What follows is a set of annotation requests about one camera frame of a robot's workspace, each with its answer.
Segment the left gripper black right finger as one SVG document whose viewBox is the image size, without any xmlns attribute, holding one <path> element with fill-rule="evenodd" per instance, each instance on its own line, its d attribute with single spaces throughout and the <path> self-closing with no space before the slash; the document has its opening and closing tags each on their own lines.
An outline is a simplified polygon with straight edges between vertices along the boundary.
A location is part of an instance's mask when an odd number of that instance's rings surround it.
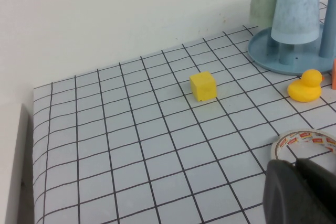
<svg viewBox="0 0 336 224">
<path fill-rule="evenodd" d="M 335 174 L 309 159 L 295 163 L 308 198 L 304 200 L 303 223 L 335 223 Z"/>
</svg>

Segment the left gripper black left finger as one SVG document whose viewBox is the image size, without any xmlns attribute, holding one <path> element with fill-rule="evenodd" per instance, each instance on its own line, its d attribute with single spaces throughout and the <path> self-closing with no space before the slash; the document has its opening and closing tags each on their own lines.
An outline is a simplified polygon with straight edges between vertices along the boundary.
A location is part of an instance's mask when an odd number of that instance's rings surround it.
<svg viewBox="0 0 336 224">
<path fill-rule="evenodd" d="M 267 165 L 263 196 L 266 223 L 317 223 L 319 209 L 295 166 L 280 160 Z"/>
</svg>

